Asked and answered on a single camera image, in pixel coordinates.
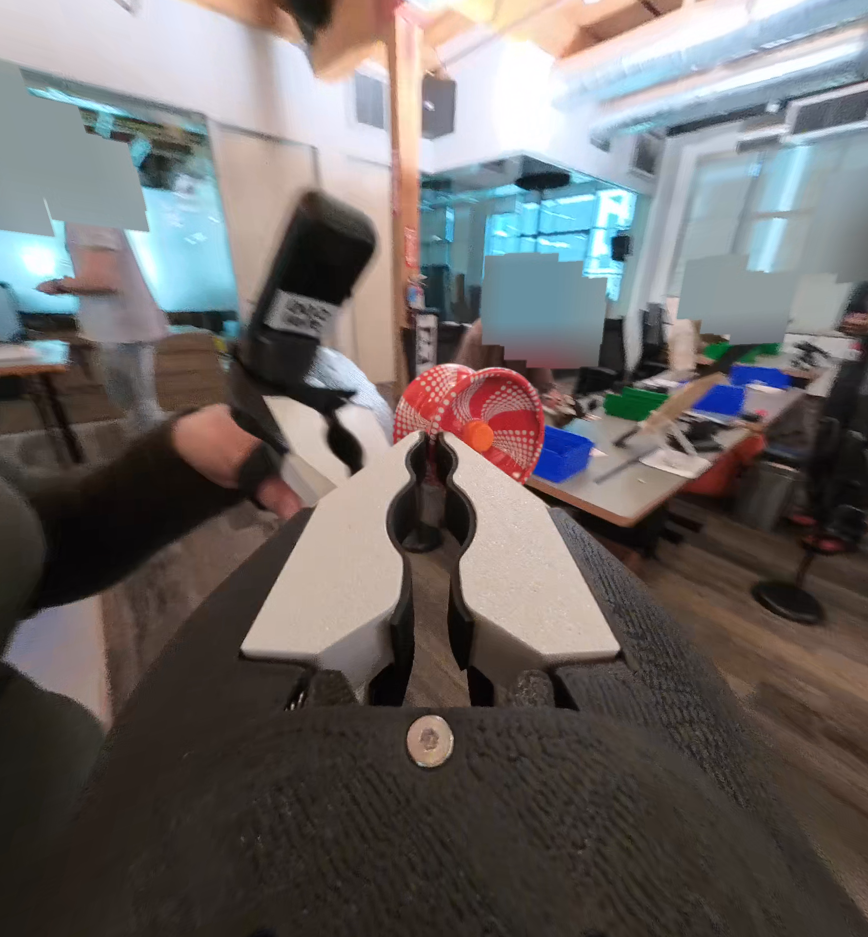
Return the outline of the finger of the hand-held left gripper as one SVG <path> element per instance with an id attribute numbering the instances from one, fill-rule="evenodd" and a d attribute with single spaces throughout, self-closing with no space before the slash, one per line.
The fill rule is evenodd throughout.
<path id="1" fill-rule="evenodd" d="M 377 386 L 365 372 L 342 352 L 318 349 L 318 387 L 334 392 L 351 392 L 350 402 L 369 410 L 387 440 L 393 440 L 394 414 Z"/>
<path id="2" fill-rule="evenodd" d="M 287 446 L 281 478 L 303 506 L 315 506 L 349 479 L 349 469 L 328 440 L 329 425 L 316 410 L 293 399 L 266 399 Z"/>

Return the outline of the red white yo-yo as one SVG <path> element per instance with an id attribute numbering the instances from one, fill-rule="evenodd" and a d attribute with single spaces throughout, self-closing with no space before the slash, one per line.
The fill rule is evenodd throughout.
<path id="1" fill-rule="evenodd" d="M 544 447 L 545 412 L 536 389 L 517 372 L 448 363 L 422 372 L 397 403 L 393 441 L 416 431 L 431 440 L 452 434 L 522 485 Z"/>

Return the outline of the person's left forearm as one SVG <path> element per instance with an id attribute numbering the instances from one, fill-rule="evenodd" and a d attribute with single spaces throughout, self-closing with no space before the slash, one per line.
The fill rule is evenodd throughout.
<path id="1" fill-rule="evenodd" d="M 33 611 L 107 589 L 244 500 L 206 480 L 174 450 L 171 424 L 189 412 L 171 417 L 109 462 L 30 483 L 26 499 L 44 545 Z"/>

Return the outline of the white desk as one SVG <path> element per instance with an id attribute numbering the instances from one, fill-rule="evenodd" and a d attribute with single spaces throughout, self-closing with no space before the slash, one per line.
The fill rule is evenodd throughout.
<path id="1" fill-rule="evenodd" d="M 112 724 L 109 658 L 100 598 L 39 612 L 11 637 L 4 660 L 42 688 Z"/>

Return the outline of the person's left hand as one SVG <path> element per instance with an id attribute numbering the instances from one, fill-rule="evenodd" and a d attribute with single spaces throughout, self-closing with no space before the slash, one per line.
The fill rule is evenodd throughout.
<path id="1" fill-rule="evenodd" d="M 170 439 L 182 461 L 209 482 L 244 495 L 283 520 L 303 508 L 264 441 L 240 427 L 227 405 L 176 417 Z"/>

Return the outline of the white door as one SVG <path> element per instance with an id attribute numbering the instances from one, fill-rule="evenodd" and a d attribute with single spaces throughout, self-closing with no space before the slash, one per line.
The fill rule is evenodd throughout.
<path id="1" fill-rule="evenodd" d="M 331 149 L 321 151 L 323 192 L 342 204 L 341 282 L 346 293 L 325 342 L 371 382 L 395 379 L 391 170 Z"/>
<path id="2" fill-rule="evenodd" d="M 299 194 L 319 185 L 318 156 L 309 144 L 231 124 L 212 121 L 208 129 L 242 331 Z"/>

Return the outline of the grey work table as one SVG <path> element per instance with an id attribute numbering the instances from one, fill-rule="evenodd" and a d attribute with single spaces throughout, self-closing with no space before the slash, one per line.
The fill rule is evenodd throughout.
<path id="1" fill-rule="evenodd" d="M 829 365 L 806 370 L 787 367 L 786 358 L 769 360 L 768 366 L 782 368 L 797 384 L 780 392 L 748 389 L 746 412 L 758 413 L 760 420 L 750 423 L 737 419 L 720 427 L 714 435 L 720 450 L 700 455 L 696 477 L 702 476 L 744 440 L 765 435 L 802 402 L 808 389 L 821 389 L 825 377 L 833 370 Z M 639 434 L 624 447 L 617 447 L 615 439 L 632 427 L 629 421 L 606 415 L 601 407 L 587 419 L 571 421 L 566 430 L 593 443 L 588 466 L 560 483 L 533 475 L 527 486 L 616 527 L 635 528 L 673 498 L 688 483 L 688 478 L 665 471 L 650 458 L 651 451 L 655 449 L 669 449 L 670 456 L 677 455 L 665 437 Z"/>

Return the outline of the large blue parts bin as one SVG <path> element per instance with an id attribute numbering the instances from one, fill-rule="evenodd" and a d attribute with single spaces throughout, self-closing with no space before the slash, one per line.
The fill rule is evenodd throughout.
<path id="1" fill-rule="evenodd" d="M 547 426 L 543 448 L 532 476 L 559 485 L 588 468 L 593 450 L 592 440 L 565 429 Z"/>

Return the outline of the white tilted stand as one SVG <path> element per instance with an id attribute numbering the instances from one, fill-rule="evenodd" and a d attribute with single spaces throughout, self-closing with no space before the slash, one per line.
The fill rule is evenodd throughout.
<path id="1" fill-rule="evenodd" d="M 602 486 L 637 464 L 672 476 L 681 485 L 699 478 L 709 462 L 698 454 L 679 422 L 714 388 L 728 383 L 721 370 L 688 381 L 642 421 L 611 431 L 607 439 L 610 461 L 597 471 L 592 485 Z"/>

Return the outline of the grey waste bin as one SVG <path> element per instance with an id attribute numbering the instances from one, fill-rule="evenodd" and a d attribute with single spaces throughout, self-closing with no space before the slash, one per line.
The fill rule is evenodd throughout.
<path id="1" fill-rule="evenodd" d="M 740 525 L 771 532 L 791 504 L 801 477 L 798 465 L 762 458 L 742 475 L 733 506 Z"/>

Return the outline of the black floor lamp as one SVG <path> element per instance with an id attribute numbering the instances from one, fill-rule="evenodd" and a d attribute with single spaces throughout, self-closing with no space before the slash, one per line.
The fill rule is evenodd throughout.
<path id="1" fill-rule="evenodd" d="M 569 183 L 568 171 L 559 169 L 523 172 L 516 179 L 519 189 L 515 203 L 518 253 L 558 255 L 568 249 L 566 241 L 560 237 L 561 229 L 568 227 L 568 220 L 560 219 L 557 204 L 548 195 Z"/>

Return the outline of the wooden post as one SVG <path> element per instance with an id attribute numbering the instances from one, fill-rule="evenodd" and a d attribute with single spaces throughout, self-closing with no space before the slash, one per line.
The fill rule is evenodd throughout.
<path id="1" fill-rule="evenodd" d="M 403 331 L 407 292 L 420 269 L 420 159 L 424 31 L 405 2 L 393 7 L 386 34 L 390 80 L 394 387 L 409 381 Z"/>

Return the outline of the white wall vent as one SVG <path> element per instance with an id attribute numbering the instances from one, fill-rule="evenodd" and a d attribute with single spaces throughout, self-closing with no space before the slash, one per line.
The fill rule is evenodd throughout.
<path id="1" fill-rule="evenodd" d="M 389 126 L 387 81 L 374 74 L 356 71 L 352 83 L 356 123 L 386 131 Z"/>

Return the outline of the black wall speaker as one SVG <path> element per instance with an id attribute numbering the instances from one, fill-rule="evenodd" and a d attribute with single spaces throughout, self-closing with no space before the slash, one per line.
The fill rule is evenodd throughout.
<path id="1" fill-rule="evenodd" d="M 421 92 L 423 139 L 433 141 L 451 135 L 455 129 L 456 82 L 427 74 Z"/>

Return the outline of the silver spiral air duct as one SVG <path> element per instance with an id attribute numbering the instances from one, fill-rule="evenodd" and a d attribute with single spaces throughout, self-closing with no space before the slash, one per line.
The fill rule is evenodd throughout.
<path id="1" fill-rule="evenodd" d="M 868 22 L 821 33 L 608 101 L 589 136 L 610 140 L 868 81 Z"/>

